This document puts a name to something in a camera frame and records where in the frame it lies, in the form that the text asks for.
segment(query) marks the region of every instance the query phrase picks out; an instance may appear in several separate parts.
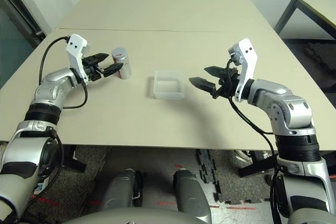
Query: table leg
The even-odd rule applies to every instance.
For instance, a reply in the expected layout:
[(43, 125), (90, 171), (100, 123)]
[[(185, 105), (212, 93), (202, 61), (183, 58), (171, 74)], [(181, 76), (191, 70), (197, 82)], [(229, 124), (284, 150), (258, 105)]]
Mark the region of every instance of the table leg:
[(275, 25), (274, 31), (277, 34), (281, 33), (282, 29), (284, 28), (284, 26), (286, 25), (286, 23), (288, 22), (288, 20), (292, 16), (292, 14), (294, 13), (294, 11), (296, 9), (296, 2), (297, 2), (297, 0), (291, 0), (289, 2), (289, 4), (288, 4), (287, 8), (285, 9), (284, 13), (280, 17), (277, 24)]
[(86, 169), (86, 164), (73, 158), (75, 152), (75, 145), (65, 145), (64, 146), (64, 168), (69, 169), (73, 172), (84, 173)]
[(256, 173), (260, 173), (264, 170), (269, 170), (271, 168), (274, 167), (274, 157), (270, 156), (268, 158), (265, 158), (261, 161), (258, 161), (256, 163), (253, 163), (249, 166), (246, 166), (244, 168), (239, 169), (239, 176), (241, 178), (252, 175), (252, 174), (256, 174)]
[(296, 1), (294, 3), (295, 7), (306, 14), (312, 21), (318, 24), (323, 30), (325, 30), (328, 34), (330, 34), (334, 39), (336, 39), (336, 29), (331, 26), (328, 22), (318, 16), (315, 12), (309, 9), (306, 5), (301, 3), (300, 1)]

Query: gray carpet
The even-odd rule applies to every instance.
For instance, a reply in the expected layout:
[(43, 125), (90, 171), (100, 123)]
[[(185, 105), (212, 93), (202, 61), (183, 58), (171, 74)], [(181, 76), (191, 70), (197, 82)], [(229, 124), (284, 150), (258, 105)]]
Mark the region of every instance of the gray carpet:
[[(240, 201), (255, 203), (268, 198), (269, 186), (264, 180), (265, 174), (240, 178), (238, 169), (246, 164), (237, 160), (233, 151), (211, 151), (211, 156), (215, 161), (217, 178), (222, 189), (219, 195), (220, 202), (236, 205), (240, 204)], [(86, 214), (98, 210), (111, 178), (127, 168), (133, 168), (144, 174), (143, 206), (176, 210), (173, 175), (180, 167), (196, 174), (198, 181), (204, 186), (208, 200), (216, 201), (214, 186), (207, 187), (199, 176), (202, 168), (198, 164), (196, 150), (113, 147), (107, 154), (101, 173), (96, 178), (96, 186), (89, 197)]]
[(29, 208), (27, 215), (41, 223), (61, 223), (79, 217), (109, 149), (106, 146), (77, 146), (77, 159), (87, 164), (85, 173), (63, 169), (55, 184), (42, 200)]
[(222, 193), (220, 202), (228, 202), (233, 205), (240, 201), (259, 203), (260, 199), (269, 198), (269, 186), (265, 181), (266, 174), (258, 174), (240, 178), (238, 170), (247, 166), (238, 160), (234, 151), (210, 151), (217, 168), (217, 178)]

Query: beige table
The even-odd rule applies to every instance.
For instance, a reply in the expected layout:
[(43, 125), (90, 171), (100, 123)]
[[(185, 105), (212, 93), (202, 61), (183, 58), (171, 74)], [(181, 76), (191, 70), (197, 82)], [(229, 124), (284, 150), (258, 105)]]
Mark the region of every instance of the beige table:
[[(64, 143), (267, 150), (265, 141), (235, 114), (226, 99), (213, 100), (187, 80), (200, 76), (217, 82), (203, 68), (224, 67), (229, 57), (227, 49), (247, 37), (259, 55), (255, 77), (282, 83), (307, 99), (313, 108), (321, 149), (336, 149), (331, 140), (335, 109), (253, 4), (249, 0), (243, 2), (230, 12), (222, 11), (225, 4), (218, 7), (223, 15), (228, 13), (218, 24), (226, 28), (221, 32), (56, 29), (1, 89), (0, 140), (10, 138), (28, 109), (45, 48), (57, 37), (78, 33), (91, 43), (91, 54), (125, 47), (133, 75), (128, 80), (111, 76), (90, 83), (88, 103), (61, 114), (59, 135)], [(203, 29), (206, 24), (210, 26), (211, 17), (204, 23)], [(50, 51), (45, 73), (68, 65), (65, 44), (59, 43)], [(156, 70), (183, 72), (184, 100), (152, 97)], [(78, 89), (70, 95), (67, 105), (82, 100), (83, 91)], [(264, 112), (246, 102), (239, 107), (264, 130), (270, 130)]]
[(274, 27), (279, 34), (298, 8), (336, 39), (336, 0), (291, 0)]
[(58, 28), (226, 31), (231, 20), (242, 29), (256, 17), (250, 0), (81, 0)]

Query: transparent box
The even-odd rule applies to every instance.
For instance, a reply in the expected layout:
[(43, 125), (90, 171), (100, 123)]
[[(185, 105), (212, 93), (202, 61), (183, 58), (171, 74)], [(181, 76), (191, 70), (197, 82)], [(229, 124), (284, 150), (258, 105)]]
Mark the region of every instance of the transparent box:
[(182, 74), (178, 71), (156, 71), (153, 93), (156, 99), (183, 99), (184, 83)]

